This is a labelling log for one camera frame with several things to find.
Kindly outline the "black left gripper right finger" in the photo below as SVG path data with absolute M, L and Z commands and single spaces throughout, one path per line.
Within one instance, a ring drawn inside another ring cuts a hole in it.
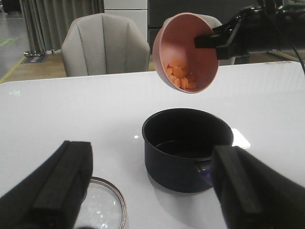
M 240 147 L 214 147 L 211 177 L 229 229 L 305 227 L 305 188 Z

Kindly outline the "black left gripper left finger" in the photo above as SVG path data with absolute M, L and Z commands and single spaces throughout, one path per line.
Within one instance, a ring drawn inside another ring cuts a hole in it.
M 64 141 L 0 198 L 2 229 L 72 229 L 92 176 L 90 142 Z

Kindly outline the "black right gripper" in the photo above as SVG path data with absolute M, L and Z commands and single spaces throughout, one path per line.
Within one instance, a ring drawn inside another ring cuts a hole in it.
M 305 8 L 287 6 L 267 14 L 263 8 L 248 8 L 239 12 L 241 42 L 248 53 L 293 51 L 305 49 Z M 222 25 L 213 29 L 214 35 L 194 38 L 195 48 L 215 48 L 218 60 L 235 56 L 234 26 Z

